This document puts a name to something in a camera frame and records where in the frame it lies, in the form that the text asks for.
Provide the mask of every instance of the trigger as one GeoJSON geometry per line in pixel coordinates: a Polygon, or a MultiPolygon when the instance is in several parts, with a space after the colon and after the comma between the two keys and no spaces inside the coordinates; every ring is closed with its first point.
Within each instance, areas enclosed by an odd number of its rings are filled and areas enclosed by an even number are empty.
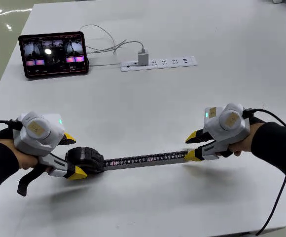
{"type": "Polygon", "coordinates": [[[44,164],[37,164],[32,171],[20,179],[17,193],[25,197],[27,195],[28,185],[31,183],[31,181],[42,175],[47,167],[48,166],[44,164]]]}

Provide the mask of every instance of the human hand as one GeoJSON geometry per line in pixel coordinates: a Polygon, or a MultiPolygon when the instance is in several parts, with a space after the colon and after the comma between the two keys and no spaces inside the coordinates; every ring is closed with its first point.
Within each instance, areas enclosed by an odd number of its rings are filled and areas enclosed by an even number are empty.
{"type": "Polygon", "coordinates": [[[27,155],[27,154],[22,153],[19,150],[17,150],[14,146],[13,140],[11,140],[11,139],[0,139],[0,143],[7,146],[15,154],[15,156],[18,160],[20,169],[33,168],[38,163],[37,157],[34,157],[32,155],[27,155]]]}
{"type": "Polygon", "coordinates": [[[257,132],[257,130],[263,126],[264,123],[255,123],[253,125],[250,126],[250,135],[245,138],[243,141],[234,143],[234,144],[230,144],[229,145],[229,149],[234,152],[234,155],[236,155],[237,157],[240,156],[241,152],[251,152],[251,143],[252,143],[252,139],[255,135],[255,133],[257,132]]]}

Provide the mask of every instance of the tablet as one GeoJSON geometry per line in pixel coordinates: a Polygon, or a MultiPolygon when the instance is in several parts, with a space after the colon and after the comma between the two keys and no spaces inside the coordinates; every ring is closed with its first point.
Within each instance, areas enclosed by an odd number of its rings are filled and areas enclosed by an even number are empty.
{"type": "Polygon", "coordinates": [[[83,32],[26,35],[18,41],[27,78],[80,75],[89,71],[83,32]]]}

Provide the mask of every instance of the white table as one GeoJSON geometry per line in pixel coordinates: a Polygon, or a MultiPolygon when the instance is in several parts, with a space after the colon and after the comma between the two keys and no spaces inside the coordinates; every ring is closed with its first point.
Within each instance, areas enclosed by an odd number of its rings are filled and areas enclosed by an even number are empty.
{"type": "MultiPolygon", "coordinates": [[[[58,112],[78,146],[105,158],[177,151],[207,106],[238,102],[286,121],[286,5],[268,1],[103,0],[35,5],[23,34],[99,24],[117,42],[141,40],[150,58],[194,55],[197,67],[28,81],[16,45],[0,82],[0,119],[58,112]]],[[[85,33],[89,39],[92,35],[85,33]]],[[[117,57],[134,60],[137,45],[117,57]]],[[[74,146],[58,147],[63,156],[74,146]]],[[[68,181],[47,175],[17,194],[0,187],[0,237],[206,237],[259,229],[284,175],[244,154],[214,162],[108,171],[68,181]]],[[[286,189],[269,228],[286,226],[286,189]]]]}

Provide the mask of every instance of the power socket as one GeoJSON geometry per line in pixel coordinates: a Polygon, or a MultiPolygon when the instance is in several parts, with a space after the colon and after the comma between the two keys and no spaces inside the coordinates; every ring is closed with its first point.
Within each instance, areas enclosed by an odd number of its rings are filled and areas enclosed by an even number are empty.
{"type": "Polygon", "coordinates": [[[169,59],[151,59],[148,61],[147,66],[139,66],[137,61],[123,62],[120,64],[120,69],[122,72],[127,72],[161,68],[190,67],[196,65],[198,65],[198,63],[193,56],[186,56],[169,59]]]}

